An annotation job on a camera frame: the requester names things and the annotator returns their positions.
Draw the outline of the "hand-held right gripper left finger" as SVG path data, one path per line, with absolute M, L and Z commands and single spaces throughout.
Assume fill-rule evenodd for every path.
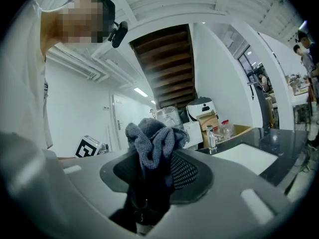
M 0 132 L 0 238 L 141 239 L 93 207 L 56 155 Z

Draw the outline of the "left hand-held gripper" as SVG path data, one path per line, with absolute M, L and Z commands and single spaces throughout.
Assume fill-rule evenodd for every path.
M 76 158 L 84 158 L 109 153 L 107 143 L 102 143 L 89 135 L 82 137 L 74 156 Z

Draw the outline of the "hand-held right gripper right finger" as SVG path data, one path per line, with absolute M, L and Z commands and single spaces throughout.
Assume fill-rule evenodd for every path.
M 266 239 L 286 221 L 292 205 L 277 187 L 238 163 L 180 149 L 208 167 L 212 183 L 199 200 L 172 205 L 149 239 Z

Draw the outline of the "dark blue cloth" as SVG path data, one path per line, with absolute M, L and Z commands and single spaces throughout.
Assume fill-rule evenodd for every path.
M 189 134 L 178 126 L 166 126 L 157 119 L 144 118 L 125 129 L 129 147 L 136 149 L 144 182 L 172 188 L 170 161 L 172 152 L 189 142 Z

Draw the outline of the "white sink basin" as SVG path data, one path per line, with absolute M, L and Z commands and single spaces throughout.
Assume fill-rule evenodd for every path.
M 240 144 L 213 156 L 243 165 L 256 175 L 262 174 L 278 159 L 276 155 L 247 144 Z

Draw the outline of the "white door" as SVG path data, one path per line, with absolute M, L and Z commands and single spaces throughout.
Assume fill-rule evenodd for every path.
M 127 125 L 131 122 L 131 116 L 129 113 L 128 100 L 122 96 L 112 94 L 112 109 L 115 124 L 115 132 L 120 150 L 127 149 L 129 147 L 128 140 L 125 134 Z M 117 128 L 117 119 L 123 123 L 122 130 Z

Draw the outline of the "chrome faucet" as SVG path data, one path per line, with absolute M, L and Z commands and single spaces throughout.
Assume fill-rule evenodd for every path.
M 206 127 L 206 134 L 207 134 L 207 142 L 208 142 L 208 148 L 209 150 L 215 150 L 217 147 L 217 142 L 220 141 L 220 137 L 215 137 L 213 134 L 213 126 L 208 125 Z

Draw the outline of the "large cardboard box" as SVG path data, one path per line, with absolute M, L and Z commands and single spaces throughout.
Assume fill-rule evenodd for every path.
M 253 128 L 250 126 L 245 126 L 245 125 L 233 125 L 233 133 L 231 136 L 225 136 L 224 141 L 230 140 L 232 138 L 238 137 L 244 133 L 247 133 L 248 131 L 252 130 Z

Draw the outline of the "small cardboard box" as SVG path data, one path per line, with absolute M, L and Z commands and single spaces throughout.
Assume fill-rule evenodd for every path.
M 214 110 L 199 115 L 196 117 L 197 121 L 199 122 L 200 129 L 202 132 L 205 132 L 208 126 L 217 127 L 219 126 L 218 117 Z

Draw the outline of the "black marble vanity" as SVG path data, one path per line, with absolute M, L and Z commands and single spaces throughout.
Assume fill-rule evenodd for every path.
M 220 142 L 215 151 L 208 148 L 199 152 L 215 155 L 240 144 L 278 156 L 278 159 L 259 176 L 288 194 L 307 158 L 308 133 L 301 130 L 253 128 L 238 137 Z

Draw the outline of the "clear plastic bag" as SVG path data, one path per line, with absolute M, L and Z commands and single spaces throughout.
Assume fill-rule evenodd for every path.
M 184 129 L 182 120 L 176 107 L 165 107 L 156 111 L 156 119 L 169 127 Z

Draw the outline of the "white round appliance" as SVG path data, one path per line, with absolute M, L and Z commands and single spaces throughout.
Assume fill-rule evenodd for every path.
M 187 115 L 190 121 L 197 121 L 197 117 L 215 111 L 215 106 L 211 98 L 200 97 L 186 105 Z

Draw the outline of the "person's light shirt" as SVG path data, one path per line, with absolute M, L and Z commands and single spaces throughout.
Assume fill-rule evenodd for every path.
M 28 0 L 0 42 L 0 131 L 14 132 L 49 149 L 53 143 L 40 50 L 41 13 L 37 1 Z

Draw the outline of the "brown wooden staircase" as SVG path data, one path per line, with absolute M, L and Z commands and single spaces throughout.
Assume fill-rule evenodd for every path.
M 187 24 L 163 28 L 131 41 L 156 107 L 184 109 L 197 98 L 192 40 Z

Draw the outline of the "white desk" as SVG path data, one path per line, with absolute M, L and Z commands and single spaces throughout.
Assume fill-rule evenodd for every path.
M 305 125 L 311 124 L 313 115 L 312 103 L 308 93 L 300 94 L 292 97 L 292 108 L 294 115 L 294 123 Z

